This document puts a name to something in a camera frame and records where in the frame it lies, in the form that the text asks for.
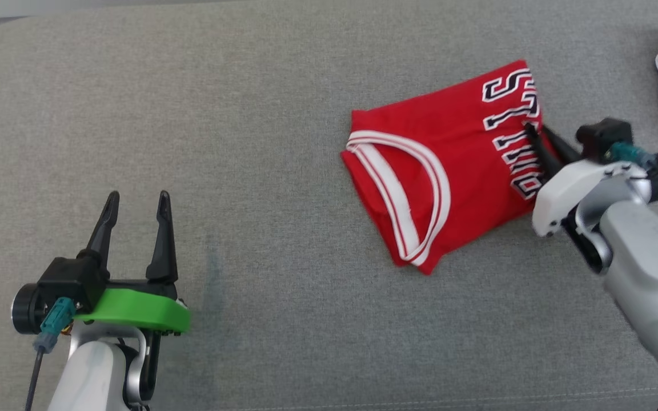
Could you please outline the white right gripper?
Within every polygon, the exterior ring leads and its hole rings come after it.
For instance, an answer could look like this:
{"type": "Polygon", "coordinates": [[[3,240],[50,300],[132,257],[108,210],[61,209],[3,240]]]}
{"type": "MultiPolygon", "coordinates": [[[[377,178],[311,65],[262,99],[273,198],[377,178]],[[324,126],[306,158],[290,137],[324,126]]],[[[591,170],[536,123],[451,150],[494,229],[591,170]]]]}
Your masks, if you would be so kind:
{"type": "Polygon", "coordinates": [[[548,126],[539,131],[527,122],[523,127],[543,180],[549,180],[533,208],[532,227],[538,236],[552,236],[568,218],[590,231],[618,202],[647,205],[658,201],[658,153],[650,157],[649,167],[630,161],[599,164],[582,160],[580,152],[548,126]]]}

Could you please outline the red white basketball jersey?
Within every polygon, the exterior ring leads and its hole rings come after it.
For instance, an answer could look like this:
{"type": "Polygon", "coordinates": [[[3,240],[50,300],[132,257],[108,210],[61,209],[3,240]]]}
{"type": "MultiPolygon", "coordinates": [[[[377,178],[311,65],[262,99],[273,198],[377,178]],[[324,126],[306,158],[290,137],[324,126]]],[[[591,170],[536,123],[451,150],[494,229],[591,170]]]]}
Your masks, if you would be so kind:
{"type": "Polygon", "coordinates": [[[454,86],[353,110],[340,153],[392,262],[429,275],[444,255],[530,213],[541,164],[532,72],[517,60],[454,86]]]}

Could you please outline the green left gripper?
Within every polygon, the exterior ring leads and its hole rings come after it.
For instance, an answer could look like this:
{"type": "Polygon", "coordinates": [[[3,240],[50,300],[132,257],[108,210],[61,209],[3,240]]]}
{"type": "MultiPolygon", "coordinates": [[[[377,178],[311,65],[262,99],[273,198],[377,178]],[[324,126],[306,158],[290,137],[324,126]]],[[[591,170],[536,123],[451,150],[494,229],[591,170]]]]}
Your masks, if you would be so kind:
{"type": "MultiPolygon", "coordinates": [[[[107,268],[110,240],[117,224],[120,194],[112,191],[103,205],[88,244],[80,257],[90,257],[107,268]]],[[[175,283],[178,280],[174,222],[169,192],[159,194],[156,219],[158,232],[151,262],[146,269],[149,283],[175,283]]],[[[19,289],[11,302],[11,322],[20,334],[37,334],[52,303],[47,302],[35,283],[19,289]]],[[[92,312],[78,310],[73,320],[135,326],[162,333],[186,333],[191,329],[191,312],[178,299],[136,291],[128,287],[106,289],[92,312]]]]}

